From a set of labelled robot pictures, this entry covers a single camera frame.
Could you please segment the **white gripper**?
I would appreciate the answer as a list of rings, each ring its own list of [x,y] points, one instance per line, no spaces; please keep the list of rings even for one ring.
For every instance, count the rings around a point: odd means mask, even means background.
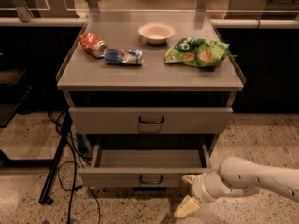
[[[192,184],[191,192],[195,197],[186,195],[175,211],[175,218],[185,218],[197,211],[200,203],[212,203],[229,193],[229,188],[222,181],[217,171],[202,173],[200,175],[184,175],[182,180]]]

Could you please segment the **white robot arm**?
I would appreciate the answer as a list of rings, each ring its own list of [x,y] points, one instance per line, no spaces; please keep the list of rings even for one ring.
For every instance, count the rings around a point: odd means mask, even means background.
[[[191,185],[175,211],[176,218],[185,218],[197,211],[200,204],[215,202],[221,197],[245,197],[267,189],[299,202],[299,170],[253,163],[238,157],[224,159],[217,170],[200,175],[185,175]]]

